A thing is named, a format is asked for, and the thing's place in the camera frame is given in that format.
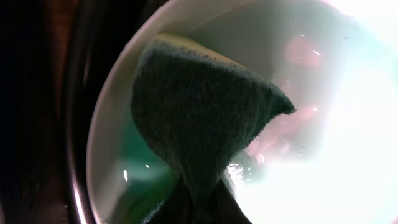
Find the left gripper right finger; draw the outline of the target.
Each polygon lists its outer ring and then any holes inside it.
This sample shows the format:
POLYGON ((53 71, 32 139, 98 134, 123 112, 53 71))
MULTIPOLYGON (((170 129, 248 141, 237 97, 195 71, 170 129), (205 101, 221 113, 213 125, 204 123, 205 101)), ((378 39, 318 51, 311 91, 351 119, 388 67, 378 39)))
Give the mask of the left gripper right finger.
POLYGON ((251 224, 222 180, 214 190, 214 223, 251 224))

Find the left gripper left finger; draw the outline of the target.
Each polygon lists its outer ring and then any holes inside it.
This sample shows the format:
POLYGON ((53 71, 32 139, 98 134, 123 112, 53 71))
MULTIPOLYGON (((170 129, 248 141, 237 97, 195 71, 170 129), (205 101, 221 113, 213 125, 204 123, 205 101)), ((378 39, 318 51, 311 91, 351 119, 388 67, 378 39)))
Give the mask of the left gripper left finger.
POLYGON ((149 220, 148 224, 191 224, 192 199, 182 178, 180 178, 167 200, 149 220))

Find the green sponge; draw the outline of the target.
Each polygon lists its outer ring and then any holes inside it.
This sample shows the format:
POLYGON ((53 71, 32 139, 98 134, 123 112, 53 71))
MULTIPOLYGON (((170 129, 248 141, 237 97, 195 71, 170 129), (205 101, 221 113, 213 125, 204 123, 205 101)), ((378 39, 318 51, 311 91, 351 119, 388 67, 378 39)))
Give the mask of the green sponge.
POLYGON ((150 149, 182 176, 193 219, 211 220, 210 197, 231 159, 295 106, 274 84, 201 44, 153 37, 134 74, 131 116, 150 149))

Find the mint plate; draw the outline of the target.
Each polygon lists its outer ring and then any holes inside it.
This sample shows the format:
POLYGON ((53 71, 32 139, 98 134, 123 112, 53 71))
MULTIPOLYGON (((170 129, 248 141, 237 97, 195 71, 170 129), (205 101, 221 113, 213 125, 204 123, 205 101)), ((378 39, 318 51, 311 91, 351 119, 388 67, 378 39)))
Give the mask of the mint plate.
POLYGON ((251 223, 397 222, 396 1, 168 1, 125 45, 95 105, 96 223, 148 223, 181 178, 131 118, 139 56, 161 33, 254 70, 295 105, 221 175, 251 223))

